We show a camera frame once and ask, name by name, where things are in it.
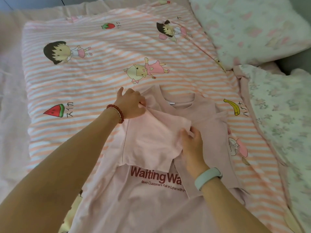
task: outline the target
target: forearm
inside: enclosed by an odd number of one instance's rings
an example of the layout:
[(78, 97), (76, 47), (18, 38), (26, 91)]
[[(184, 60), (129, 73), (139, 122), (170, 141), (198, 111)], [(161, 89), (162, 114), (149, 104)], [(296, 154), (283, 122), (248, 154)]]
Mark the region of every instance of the forearm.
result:
[(57, 232), (119, 120), (114, 109), (105, 110), (34, 168), (0, 205), (1, 228)]
[(221, 233), (270, 232), (224, 186), (218, 177), (201, 189)]

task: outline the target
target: watermelon print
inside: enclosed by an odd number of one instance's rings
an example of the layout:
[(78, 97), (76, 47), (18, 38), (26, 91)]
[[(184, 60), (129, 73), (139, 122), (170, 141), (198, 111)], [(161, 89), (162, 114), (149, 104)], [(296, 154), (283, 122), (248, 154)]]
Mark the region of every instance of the watermelon print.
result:
[(65, 107), (63, 104), (55, 105), (52, 108), (45, 111), (43, 114), (48, 114), (55, 117), (62, 118), (64, 115)]
[(113, 23), (105, 23), (103, 26), (102, 26), (102, 29), (112, 29), (114, 28), (115, 25)]

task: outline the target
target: beige bed sheet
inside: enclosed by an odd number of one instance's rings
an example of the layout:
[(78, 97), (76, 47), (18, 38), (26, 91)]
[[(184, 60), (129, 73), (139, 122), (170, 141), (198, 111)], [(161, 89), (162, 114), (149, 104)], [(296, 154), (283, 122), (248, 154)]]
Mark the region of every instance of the beige bed sheet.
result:
[[(29, 20), (92, 15), (158, 0), (98, 0), (72, 6), (0, 13), (0, 202), (26, 175), (30, 118), (22, 70), (21, 34)], [(188, 0), (169, 0), (191, 10)]]

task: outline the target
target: orange and white striped fabric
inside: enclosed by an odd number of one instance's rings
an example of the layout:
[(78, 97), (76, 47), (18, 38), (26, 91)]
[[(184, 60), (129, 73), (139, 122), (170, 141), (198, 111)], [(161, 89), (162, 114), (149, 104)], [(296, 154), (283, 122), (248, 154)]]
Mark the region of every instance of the orange and white striped fabric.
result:
[(172, 94), (200, 93), (229, 112), (232, 140), (247, 147), (233, 159), (252, 196), (249, 210), (273, 232), (291, 232), (276, 159), (243, 105), (233, 72), (226, 75), (216, 56), (195, 17), (175, 3), (27, 23), (22, 57), (31, 117), (29, 170), (113, 103), (121, 86), (156, 83)]

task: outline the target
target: gray headboard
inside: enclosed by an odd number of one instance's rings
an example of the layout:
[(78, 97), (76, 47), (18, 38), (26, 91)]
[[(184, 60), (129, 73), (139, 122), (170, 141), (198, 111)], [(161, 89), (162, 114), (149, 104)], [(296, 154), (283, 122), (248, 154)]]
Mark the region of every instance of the gray headboard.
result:
[[(290, 0), (293, 8), (311, 24), (311, 0)], [(276, 61), (280, 69), (290, 74), (291, 70), (300, 68), (311, 74), (311, 48)]]

